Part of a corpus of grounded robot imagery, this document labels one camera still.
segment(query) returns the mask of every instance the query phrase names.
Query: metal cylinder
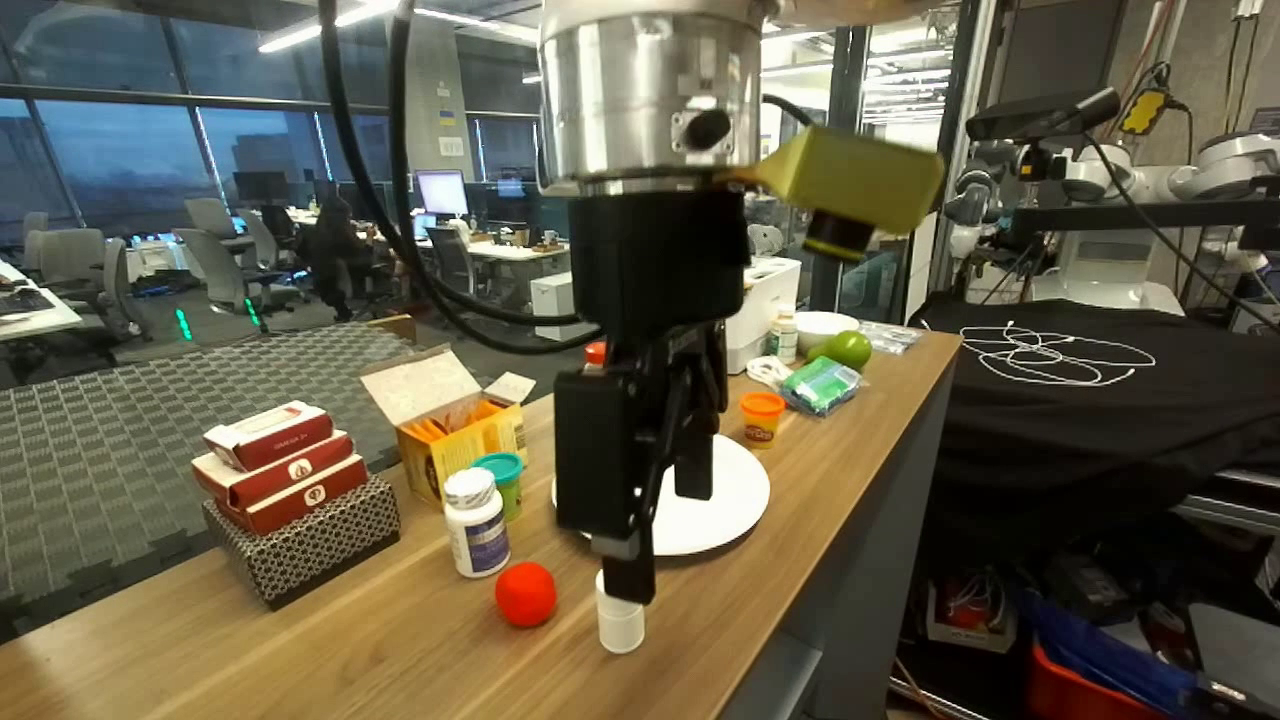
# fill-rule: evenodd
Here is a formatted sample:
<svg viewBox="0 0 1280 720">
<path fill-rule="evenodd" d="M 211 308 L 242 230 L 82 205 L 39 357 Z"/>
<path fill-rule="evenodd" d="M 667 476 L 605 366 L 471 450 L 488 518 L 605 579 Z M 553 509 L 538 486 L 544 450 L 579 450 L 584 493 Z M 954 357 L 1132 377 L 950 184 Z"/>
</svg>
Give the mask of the metal cylinder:
<svg viewBox="0 0 1280 720">
<path fill-rule="evenodd" d="M 761 3 L 684 3 L 623 15 L 547 7 L 547 184 L 704 176 L 757 161 Z"/>
</svg>

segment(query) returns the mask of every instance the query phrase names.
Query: red ball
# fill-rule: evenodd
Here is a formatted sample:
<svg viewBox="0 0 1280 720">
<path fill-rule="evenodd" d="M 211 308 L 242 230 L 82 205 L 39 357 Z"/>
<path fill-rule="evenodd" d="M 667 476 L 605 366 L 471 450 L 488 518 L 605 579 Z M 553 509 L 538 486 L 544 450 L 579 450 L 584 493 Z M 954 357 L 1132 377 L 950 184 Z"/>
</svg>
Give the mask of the red ball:
<svg viewBox="0 0 1280 720">
<path fill-rule="evenodd" d="M 537 562 L 521 562 L 495 575 L 491 599 L 510 630 L 537 630 L 554 615 L 554 575 Z"/>
</svg>

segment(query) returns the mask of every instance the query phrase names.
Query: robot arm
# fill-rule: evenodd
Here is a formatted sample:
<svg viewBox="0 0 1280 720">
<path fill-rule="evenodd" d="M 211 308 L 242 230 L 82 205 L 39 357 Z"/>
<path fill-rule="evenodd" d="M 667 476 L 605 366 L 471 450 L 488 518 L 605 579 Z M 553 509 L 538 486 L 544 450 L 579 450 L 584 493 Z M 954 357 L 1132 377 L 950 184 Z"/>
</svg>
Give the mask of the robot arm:
<svg viewBox="0 0 1280 720">
<path fill-rule="evenodd" d="M 877 21 L 916 3 L 786 0 L 791 15 Z M 573 198 L 577 308 L 607 366 L 554 381 L 554 521 L 589 532 L 607 598 L 649 604 L 663 470 L 711 495 L 727 405 L 721 321 L 743 302 L 743 184 L 857 226 L 911 230 L 938 161 L 808 134 L 761 150 L 763 0 L 544 0 L 544 182 Z"/>
</svg>

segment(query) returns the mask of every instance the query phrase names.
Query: yellow box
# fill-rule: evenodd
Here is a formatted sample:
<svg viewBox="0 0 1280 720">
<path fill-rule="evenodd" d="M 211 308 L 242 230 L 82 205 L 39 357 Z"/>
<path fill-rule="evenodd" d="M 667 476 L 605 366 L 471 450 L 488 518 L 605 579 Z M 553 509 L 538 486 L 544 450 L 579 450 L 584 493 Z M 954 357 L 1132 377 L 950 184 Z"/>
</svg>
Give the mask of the yellow box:
<svg viewBox="0 0 1280 720">
<path fill-rule="evenodd" d="M 362 390 L 392 421 L 405 476 L 425 495 L 439 502 L 439 482 L 488 452 L 526 461 L 521 410 L 533 393 L 526 377 L 504 374 L 480 393 L 450 347 L 437 347 L 425 360 L 362 377 Z"/>
</svg>

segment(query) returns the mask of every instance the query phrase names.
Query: red and white box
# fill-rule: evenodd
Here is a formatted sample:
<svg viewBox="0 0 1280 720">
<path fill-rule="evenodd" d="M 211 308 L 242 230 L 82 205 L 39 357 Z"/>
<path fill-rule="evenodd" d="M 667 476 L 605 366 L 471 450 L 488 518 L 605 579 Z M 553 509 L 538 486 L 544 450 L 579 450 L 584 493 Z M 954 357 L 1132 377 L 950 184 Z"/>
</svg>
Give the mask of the red and white box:
<svg viewBox="0 0 1280 720">
<path fill-rule="evenodd" d="M 242 532 L 269 537 L 269 532 L 331 504 L 334 495 L 359 488 L 362 482 L 367 482 L 362 458 L 346 458 L 346 461 L 340 461 L 299 486 L 289 486 L 277 495 L 262 495 L 248 509 L 236 509 L 229 495 L 211 495 L 211 502 Z"/>
<path fill-rule="evenodd" d="M 203 446 L 230 470 L 262 470 L 323 436 L 331 436 L 331 418 L 316 405 L 289 402 L 258 418 L 209 428 Z"/>
<path fill-rule="evenodd" d="M 289 486 L 302 486 L 307 476 L 346 461 L 351 452 L 355 452 L 351 436 L 331 433 L 329 441 L 307 446 L 252 471 L 223 464 L 218 452 L 203 452 L 192 461 L 192 476 L 200 482 L 200 488 L 209 488 L 209 495 L 223 495 L 223 504 L 230 509 L 252 509 L 284 493 Z"/>
</svg>

